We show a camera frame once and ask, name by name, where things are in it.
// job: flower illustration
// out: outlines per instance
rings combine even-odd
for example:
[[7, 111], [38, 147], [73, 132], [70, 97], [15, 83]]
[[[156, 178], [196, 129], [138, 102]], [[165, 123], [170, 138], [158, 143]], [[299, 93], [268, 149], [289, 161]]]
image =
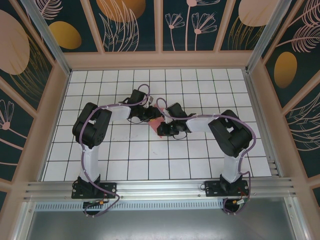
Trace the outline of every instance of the flower illustration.
[[170, 28], [171, 43], [172, 43], [173, 51], [175, 51], [176, 49], [175, 49], [175, 45], [174, 45], [174, 38], [172, 36], [172, 29], [184, 27], [185, 22], [182, 21], [183, 18], [181, 16], [181, 13], [179, 13], [179, 14], [174, 13], [174, 14], [172, 14], [172, 16], [170, 15], [170, 13], [168, 13], [165, 15], [165, 20]]
[[217, 30], [217, 25], [214, 25], [216, 20], [214, 18], [214, 13], [202, 14], [199, 19], [199, 13], [192, 14], [192, 25], [195, 33], [194, 50], [197, 50], [197, 37], [199, 34], [212, 33]]
[[3, 99], [0, 100], [0, 129], [10, 129], [10, 122], [14, 114], [14, 109], [15, 105], [12, 102], [8, 101], [6, 106], [5, 101]]
[[189, 7], [195, 7], [197, 5], [212, 5], [212, 4], [218, 4], [220, 0], [186, 0], [186, 3], [189, 5]]

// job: white grid floor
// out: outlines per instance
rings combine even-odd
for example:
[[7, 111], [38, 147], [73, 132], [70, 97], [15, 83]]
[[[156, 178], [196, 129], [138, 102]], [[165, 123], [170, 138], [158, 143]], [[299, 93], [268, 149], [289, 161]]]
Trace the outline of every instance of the white grid floor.
[[[72, 72], [42, 180], [74, 181], [79, 175], [81, 151], [72, 127], [86, 103], [117, 103], [145, 83], [154, 99], [162, 97], [168, 106], [178, 102], [188, 115], [233, 110], [258, 137], [242, 171], [251, 171], [253, 177], [271, 176], [240, 69], [146, 69]], [[223, 157], [212, 133], [189, 133], [183, 140], [160, 138], [147, 123], [127, 120], [110, 124], [99, 147], [101, 179], [108, 181], [218, 178]]]

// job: enclosure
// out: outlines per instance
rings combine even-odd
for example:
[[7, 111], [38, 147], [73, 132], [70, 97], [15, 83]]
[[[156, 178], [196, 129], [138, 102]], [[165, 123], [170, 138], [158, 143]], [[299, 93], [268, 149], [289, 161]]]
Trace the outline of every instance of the enclosure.
[[[1, 237], [320, 239], [319, 26], [319, 0], [3, 0]], [[86, 218], [73, 126], [140, 85], [152, 105], [232, 110], [253, 129], [242, 213], [202, 189], [224, 169], [212, 133], [160, 137], [132, 118], [110, 122], [98, 152], [119, 202]]]

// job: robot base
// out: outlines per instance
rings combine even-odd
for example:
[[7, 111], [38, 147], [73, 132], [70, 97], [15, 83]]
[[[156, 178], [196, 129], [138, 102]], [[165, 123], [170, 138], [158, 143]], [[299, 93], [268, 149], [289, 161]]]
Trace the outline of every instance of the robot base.
[[222, 176], [220, 180], [204, 182], [206, 197], [241, 197], [241, 191], [248, 195], [249, 187], [246, 180], [240, 177], [233, 183], [228, 183]]
[[[115, 182], [100, 182], [100, 177], [94, 181], [100, 188], [112, 193], [117, 192], [117, 184]], [[116, 196], [95, 188], [91, 183], [86, 182], [78, 177], [77, 182], [72, 185], [72, 199], [115, 199]]]

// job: black mounting plate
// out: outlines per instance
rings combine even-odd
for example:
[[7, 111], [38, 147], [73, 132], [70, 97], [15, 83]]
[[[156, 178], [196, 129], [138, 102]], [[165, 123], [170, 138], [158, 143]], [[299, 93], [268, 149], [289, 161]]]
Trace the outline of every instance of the black mounting plate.
[[[237, 183], [237, 186], [246, 194], [249, 194], [249, 187], [248, 182], [246, 180], [239, 180]], [[215, 181], [205, 181], [204, 182], [204, 188], [205, 188], [205, 196], [206, 197], [241, 197], [241, 192], [238, 190], [238, 188], [235, 189], [235, 191], [226, 193], [221, 187], [220, 187], [220, 180]]]
[[[112, 193], [117, 192], [117, 184], [115, 182], [100, 182], [99, 186], [109, 192], [112, 192]], [[103, 199], [103, 198], [115, 199], [116, 196], [106, 193], [106, 196], [104, 197], [104, 192], [100, 190], [96, 195], [94, 195], [92, 192], [89, 193], [87, 191], [82, 191], [80, 184], [76, 182], [73, 184], [71, 198], [72, 199]]]

